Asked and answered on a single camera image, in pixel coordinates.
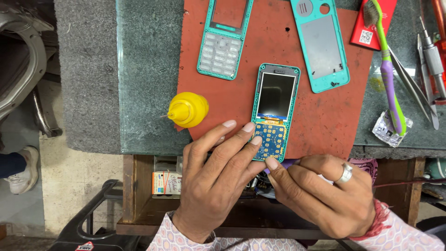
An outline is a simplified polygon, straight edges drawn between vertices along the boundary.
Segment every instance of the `white sneaker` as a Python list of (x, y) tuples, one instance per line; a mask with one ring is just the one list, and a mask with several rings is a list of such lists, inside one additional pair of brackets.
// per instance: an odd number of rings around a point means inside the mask
[(37, 171), (37, 160), (39, 151), (33, 146), (27, 146), (17, 152), (22, 155), (26, 161), (26, 167), (23, 172), (11, 175), (5, 180), (9, 182), (9, 189), (13, 194), (21, 194), (30, 190), (37, 182), (39, 173)]

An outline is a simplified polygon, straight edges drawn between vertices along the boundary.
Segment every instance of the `aluminum foil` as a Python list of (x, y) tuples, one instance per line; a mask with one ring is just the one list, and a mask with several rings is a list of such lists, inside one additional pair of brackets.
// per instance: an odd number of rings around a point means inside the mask
[[(407, 127), (412, 128), (413, 121), (406, 118)], [(392, 125), (392, 119), (388, 114), (388, 110), (381, 113), (380, 118), (376, 121), (375, 127), (373, 127), (372, 132), (380, 140), (386, 142), (392, 147), (398, 147), (404, 137), (407, 135), (409, 130), (403, 136), (398, 135)]]

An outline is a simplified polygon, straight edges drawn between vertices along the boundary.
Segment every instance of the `mobile phone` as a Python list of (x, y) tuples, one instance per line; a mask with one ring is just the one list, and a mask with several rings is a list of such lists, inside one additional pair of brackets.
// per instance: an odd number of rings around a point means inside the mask
[(254, 0), (209, 0), (197, 71), (217, 78), (237, 76)]
[(255, 124), (252, 138), (261, 136), (263, 141), (253, 160), (284, 160), (300, 74), (297, 67), (260, 65), (251, 121)]

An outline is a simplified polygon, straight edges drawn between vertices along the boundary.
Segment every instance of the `screwdriver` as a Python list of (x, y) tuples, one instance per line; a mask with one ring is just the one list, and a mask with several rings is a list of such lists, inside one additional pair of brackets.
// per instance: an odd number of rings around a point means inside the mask
[(438, 48), (432, 43), (432, 39), (427, 33), (426, 27), (424, 26), (423, 19), (420, 17), (421, 25), (423, 26), (424, 34), (424, 46), (423, 52), (426, 58), (427, 66), (429, 67), (430, 74), (435, 79), (435, 85), (437, 86), (438, 92), (440, 93), (440, 98), (435, 100), (437, 105), (446, 105), (446, 88), (443, 83), (443, 64), (440, 58), (440, 53)]

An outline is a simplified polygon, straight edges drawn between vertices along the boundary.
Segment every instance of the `red box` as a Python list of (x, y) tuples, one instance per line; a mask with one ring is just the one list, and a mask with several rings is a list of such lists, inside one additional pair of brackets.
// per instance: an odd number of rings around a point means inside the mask
[[(381, 6), (383, 12), (383, 28), (384, 33), (387, 35), (387, 31), (392, 20), (393, 11), (395, 10), (396, 0), (377, 0)], [(355, 28), (353, 29), (353, 35), (351, 36), (350, 43), (365, 46), (374, 50), (381, 50), (380, 41), (378, 40), (378, 33), (376, 32), (376, 26), (371, 25), (366, 28), (364, 26), (364, 4), (367, 0), (364, 0), (359, 10), (358, 18), (356, 19)]]

